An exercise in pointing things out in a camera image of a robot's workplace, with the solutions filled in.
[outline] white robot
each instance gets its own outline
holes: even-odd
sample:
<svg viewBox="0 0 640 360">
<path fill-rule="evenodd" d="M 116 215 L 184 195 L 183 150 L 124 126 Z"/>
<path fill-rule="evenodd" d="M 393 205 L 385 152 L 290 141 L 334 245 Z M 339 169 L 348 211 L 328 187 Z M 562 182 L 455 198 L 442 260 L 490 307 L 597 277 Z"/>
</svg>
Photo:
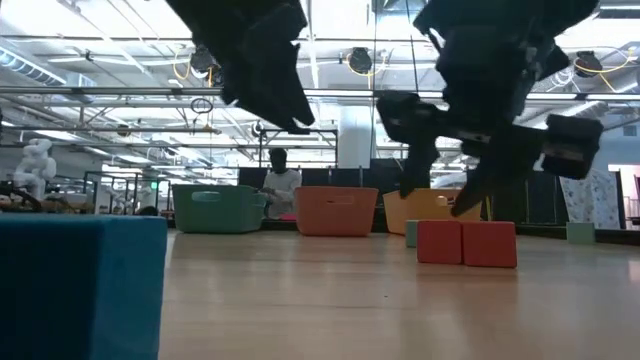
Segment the white robot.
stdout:
<svg viewBox="0 0 640 360">
<path fill-rule="evenodd" d="M 115 190 L 110 186 L 105 187 L 105 192 L 113 197 L 114 207 L 120 207 L 123 210 L 127 209 L 127 212 L 130 212 L 129 210 L 132 210 L 134 208 L 135 204 L 133 204 L 132 195 L 129 195 L 129 198 L 127 199 L 125 198 L 124 191 Z M 140 199 L 141 197 L 145 197 L 151 194 L 151 192 L 152 192 L 151 187 L 141 188 L 138 190 L 137 197 L 138 199 Z"/>
<path fill-rule="evenodd" d="M 32 139 L 22 150 L 23 158 L 13 174 L 15 187 L 24 187 L 37 200 L 44 199 L 47 181 L 56 176 L 56 161 L 49 157 L 53 144 L 47 139 Z"/>
</svg>

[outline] wall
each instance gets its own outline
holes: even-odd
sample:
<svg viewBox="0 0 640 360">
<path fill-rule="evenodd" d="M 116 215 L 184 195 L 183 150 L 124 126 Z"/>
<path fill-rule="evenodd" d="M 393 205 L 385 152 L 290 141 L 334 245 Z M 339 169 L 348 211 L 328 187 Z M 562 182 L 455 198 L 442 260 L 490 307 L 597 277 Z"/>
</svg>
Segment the wall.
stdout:
<svg viewBox="0 0 640 360">
<path fill-rule="evenodd" d="M 602 139 L 593 167 L 608 171 L 609 165 L 640 165 L 640 141 Z"/>
</svg>

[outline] plastic storage bin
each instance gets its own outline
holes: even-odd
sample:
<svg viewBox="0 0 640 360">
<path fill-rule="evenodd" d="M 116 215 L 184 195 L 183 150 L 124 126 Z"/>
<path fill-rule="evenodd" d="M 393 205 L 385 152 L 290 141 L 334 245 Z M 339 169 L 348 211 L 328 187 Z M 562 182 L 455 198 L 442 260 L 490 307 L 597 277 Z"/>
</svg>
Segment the plastic storage bin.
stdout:
<svg viewBox="0 0 640 360">
<path fill-rule="evenodd" d="M 239 234 L 260 229 L 266 198 L 250 186 L 174 185 L 176 228 Z"/>
<path fill-rule="evenodd" d="M 303 186 L 296 189 L 298 230 L 307 236 L 367 236 L 378 189 Z"/>
<path fill-rule="evenodd" d="M 482 204 L 458 218 L 451 216 L 451 205 L 443 204 L 442 198 L 453 200 L 459 192 L 456 189 L 416 189 L 404 200 L 400 198 L 399 191 L 384 194 L 384 211 L 389 232 L 404 235 L 407 220 L 480 220 Z"/>
</svg>

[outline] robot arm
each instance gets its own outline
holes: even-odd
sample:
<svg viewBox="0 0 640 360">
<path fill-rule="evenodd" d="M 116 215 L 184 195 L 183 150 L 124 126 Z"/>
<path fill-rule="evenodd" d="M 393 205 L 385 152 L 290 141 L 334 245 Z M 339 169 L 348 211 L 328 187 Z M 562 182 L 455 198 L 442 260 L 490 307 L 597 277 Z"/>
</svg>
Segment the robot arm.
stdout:
<svg viewBox="0 0 640 360">
<path fill-rule="evenodd" d="M 524 110 L 534 83 L 569 66 L 554 38 L 588 17 L 597 3 L 430 0 L 414 26 L 440 52 L 436 69 L 447 84 L 443 98 L 449 110 L 407 92 L 383 93 L 377 103 L 389 137 L 409 145 L 401 196 L 408 196 L 417 179 L 428 176 L 439 157 L 439 136 L 462 140 L 462 152 L 480 159 L 456 198 L 454 216 L 496 188 L 526 177 L 541 154 L 545 171 L 586 177 L 599 149 L 599 121 L 551 115 L 547 131 L 512 123 Z"/>
<path fill-rule="evenodd" d="M 294 119 L 314 123 L 296 70 L 300 46 L 291 44 L 307 26 L 299 0 L 167 2 L 220 66 L 225 103 L 292 133 Z"/>
<path fill-rule="evenodd" d="M 307 25 L 298 0 L 168 0 L 222 67 L 223 99 L 289 132 L 293 119 L 314 122 L 296 73 L 291 44 Z M 551 116 L 548 130 L 514 126 L 534 83 L 569 65 L 554 38 L 587 18 L 597 0 L 430 0 L 414 26 L 440 52 L 436 69 L 447 86 L 448 111 L 418 94 L 378 93 L 378 112 L 392 140 L 409 145 L 401 195 L 428 176 L 439 157 L 435 140 L 462 140 L 463 153 L 480 158 L 456 199 L 457 216 L 495 188 L 525 177 L 540 155 L 543 168 L 584 178 L 598 150 L 602 125 Z M 435 32 L 443 39 L 439 44 Z"/>
</svg>

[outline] white shirt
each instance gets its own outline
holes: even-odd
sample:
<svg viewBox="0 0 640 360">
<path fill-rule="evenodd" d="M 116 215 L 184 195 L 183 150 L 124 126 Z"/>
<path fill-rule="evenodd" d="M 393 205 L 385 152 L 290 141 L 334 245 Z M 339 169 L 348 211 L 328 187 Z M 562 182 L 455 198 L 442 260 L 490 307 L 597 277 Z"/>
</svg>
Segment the white shirt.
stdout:
<svg viewBox="0 0 640 360">
<path fill-rule="evenodd" d="M 275 190 L 275 195 L 268 195 L 271 202 L 268 213 L 270 219 L 279 219 L 282 215 L 295 213 L 295 190 L 300 185 L 302 175 L 295 170 L 287 170 L 284 174 L 267 174 L 263 187 Z"/>
</svg>

